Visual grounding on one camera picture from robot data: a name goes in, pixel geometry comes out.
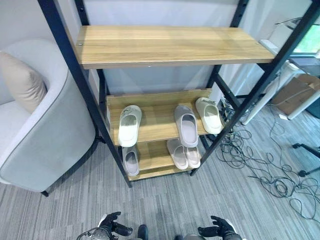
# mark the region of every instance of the slide sandal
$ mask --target slide sandal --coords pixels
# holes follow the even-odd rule
[[[178,105],[174,110],[174,118],[181,144],[188,148],[197,146],[197,122],[192,109],[185,105]]]
[[[200,115],[204,129],[209,134],[219,134],[222,129],[219,109],[209,98],[200,97],[195,101],[195,108]]]
[[[185,154],[185,147],[181,145],[179,139],[166,141],[166,147],[168,148],[174,165],[180,170],[186,169],[188,167],[188,161]]]
[[[196,169],[200,167],[200,153],[198,147],[185,147],[184,153],[186,155],[186,159],[188,161],[189,167]]]
[[[136,146],[123,147],[122,159],[124,169],[129,176],[136,176],[139,174],[138,153]]]
[[[141,109],[136,105],[126,106],[122,110],[118,134],[121,147],[129,148],[137,143],[141,117]]]

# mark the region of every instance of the chair leg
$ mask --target chair leg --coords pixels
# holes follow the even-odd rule
[[[41,194],[45,197],[49,197],[49,193],[47,191],[42,191]]]

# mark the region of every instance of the gray slipper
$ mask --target gray slipper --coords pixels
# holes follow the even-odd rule
[[[139,174],[138,153],[136,146],[123,147],[122,159],[124,169],[129,176],[136,176]]]
[[[185,147],[181,144],[179,139],[169,139],[166,141],[166,147],[171,155],[174,165],[180,169],[188,168],[188,160],[185,154]]]
[[[192,109],[178,105],[174,110],[176,127],[178,128],[181,144],[188,148],[198,145],[197,121]]]

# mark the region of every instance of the black metal frame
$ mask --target black metal frame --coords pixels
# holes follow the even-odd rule
[[[89,26],[89,19],[86,12],[86,6],[83,0],[74,0],[76,9],[78,11],[82,26]],[[106,95],[110,95],[107,80],[105,78],[104,71],[102,69],[96,69],[99,76],[99,107],[106,115]]]
[[[100,134],[102,135],[103,140],[106,142],[108,148],[110,149],[111,154],[124,177],[124,180],[131,188],[132,184],[128,179],[126,171],[122,165],[121,158],[118,155],[118,151],[109,135],[105,115],[99,109],[95,96],[91,91],[88,83],[88,75],[85,73],[85,70],[82,68],[82,66],[80,66],[78,63],[74,45],[72,43],[71,37],[69,36],[68,27],[65,24],[65,20],[63,14],[61,13],[58,1],[38,0],[38,3],[50,27],[53,37],[58,47],[60,48],[62,56],[73,76],[73,79],[83,96],[83,99],[87,105],[94,123],[96,124]]]
[[[83,0],[74,0],[76,8],[79,13],[79,17],[82,25],[89,25],[88,17],[86,14],[86,9]],[[129,187],[132,187],[128,176],[124,170],[121,161],[122,151],[121,148],[118,149],[114,146],[109,132],[107,130],[107,124],[105,120],[105,108],[106,108],[106,94],[109,95],[108,85],[105,79],[105,75],[102,69],[97,69],[99,75],[99,105],[97,104],[94,95],[88,85],[88,75],[84,72],[84,69],[79,65],[75,52],[73,50],[73,44],[71,39],[68,37],[68,28],[64,24],[64,18],[59,9],[59,4],[57,0],[38,0],[42,12],[49,24],[49,27],[53,33],[53,36],[62,52],[62,55],[70,69],[70,72],[78,85],[80,92],[87,104],[89,112],[95,122],[98,130],[100,131],[102,138],[108,145],[112,156],[114,157],[126,183]],[[234,13],[233,19],[231,21],[230,27],[236,28],[239,26],[242,16],[246,10],[249,0],[239,0],[236,11]],[[212,88],[214,83],[217,83],[220,90],[223,92],[225,98],[230,102],[230,104],[235,109],[235,114],[227,122],[226,126],[223,128],[221,133],[217,136],[211,138],[213,143],[211,146],[208,145],[205,136],[200,136],[201,141],[206,148],[206,152],[201,158],[201,165],[205,163],[207,158],[212,154],[216,147],[221,143],[223,138],[232,130],[233,126],[239,121],[246,110],[251,106],[251,104],[259,97],[261,92],[266,88],[266,86],[274,79],[277,71],[289,58],[292,51],[298,45],[300,40],[306,34],[312,23],[317,19],[320,14],[320,0],[314,0],[300,23],[294,29],[292,34],[289,36],[284,46],[281,48],[279,53],[275,56],[271,63],[259,63],[258,65],[264,70],[264,74],[260,80],[253,87],[249,95],[241,96],[246,97],[245,100],[240,104],[237,97],[232,93],[228,85],[224,82],[222,77],[219,75],[219,71],[222,65],[215,65],[213,67],[212,73],[208,79],[207,88]],[[193,169],[190,173],[193,176],[199,168]]]
[[[307,150],[308,152],[312,153],[313,155],[315,155],[316,157],[320,158],[320,151],[317,150],[317,149],[313,149],[312,147],[309,147],[308,145],[305,145],[305,144],[300,144],[300,143],[296,143],[296,144],[293,144],[292,147],[294,149],[297,149],[297,148],[300,148],[300,147],[303,147],[305,150]]]
[[[320,14],[320,0],[314,0],[310,4],[305,14],[303,15],[303,18],[300,20],[299,24],[296,26],[292,34],[288,37],[288,39],[284,43],[279,53],[272,60],[272,62],[269,64],[262,65],[263,70],[265,71],[264,74],[256,83],[256,85],[253,87],[248,97],[242,102],[239,108],[235,111],[234,115],[228,121],[228,123],[223,128],[221,133],[219,133],[216,136],[211,146],[206,150],[205,154],[201,158],[201,165],[203,165],[206,162],[208,157],[212,154],[212,152],[216,149],[216,147],[219,146],[221,141],[230,132],[233,126],[240,120],[240,118],[243,116],[246,110],[259,97],[259,95],[267,87],[267,85],[275,78],[278,70],[282,67],[285,61],[290,57],[290,54],[296,48],[298,43],[302,40],[302,38],[307,33],[311,25],[318,18],[319,14]],[[225,89],[224,91],[228,95],[228,98],[232,99],[233,94],[230,94],[230,92],[226,91]],[[199,168],[193,169],[190,175],[193,176],[198,170]]]
[[[262,98],[262,97],[264,97],[266,94],[265,93],[261,93],[260,95],[259,95],[259,98]],[[245,99],[245,98],[247,98],[249,96],[249,94],[246,94],[246,95],[237,95],[237,96],[235,96],[237,99]]]

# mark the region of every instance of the window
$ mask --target window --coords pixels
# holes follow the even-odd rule
[[[320,50],[320,25],[314,24],[294,49],[292,55],[315,55]]]

